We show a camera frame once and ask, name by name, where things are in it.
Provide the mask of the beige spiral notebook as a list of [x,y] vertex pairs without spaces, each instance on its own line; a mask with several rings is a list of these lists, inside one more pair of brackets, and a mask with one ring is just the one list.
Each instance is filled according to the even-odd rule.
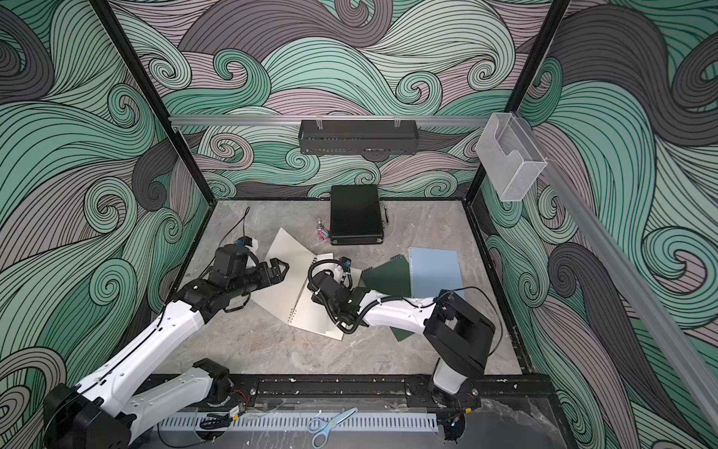
[[308,270],[317,260],[333,259],[334,254],[314,254],[281,228],[269,247],[266,260],[278,258],[290,269],[280,283],[252,293],[252,301],[280,321],[334,340],[344,334],[332,323],[325,308],[312,301]]

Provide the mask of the dark green spiral notebook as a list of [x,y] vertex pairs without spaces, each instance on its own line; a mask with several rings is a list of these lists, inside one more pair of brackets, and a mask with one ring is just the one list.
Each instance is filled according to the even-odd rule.
[[388,297],[411,298],[411,275],[409,261],[404,256],[394,256],[378,267],[365,269],[361,283]]

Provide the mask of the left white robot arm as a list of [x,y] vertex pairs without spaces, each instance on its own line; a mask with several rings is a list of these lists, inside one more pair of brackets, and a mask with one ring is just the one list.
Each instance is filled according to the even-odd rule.
[[243,244],[217,249],[206,271],[187,282],[129,346],[74,387],[61,384],[50,391],[43,402],[45,447],[127,448],[188,405],[202,400],[226,404],[232,386],[229,370],[208,358],[158,387],[144,393],[138,389],[232,299],[280,284],[289,269],[278,258],[260,261]]

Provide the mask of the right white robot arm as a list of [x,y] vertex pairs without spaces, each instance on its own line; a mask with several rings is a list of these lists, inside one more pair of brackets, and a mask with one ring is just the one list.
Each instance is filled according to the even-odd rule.
[[308,269],[312,301],[345,335],[360,327],[393,327],[423,335],[439,357],[431,377],[433,402],[441,408],[458,402],[464,383],[484,375],[495,324],[457,289],[424,299],[392,296],[354,287],[349,268],[347,258],[312,263]]

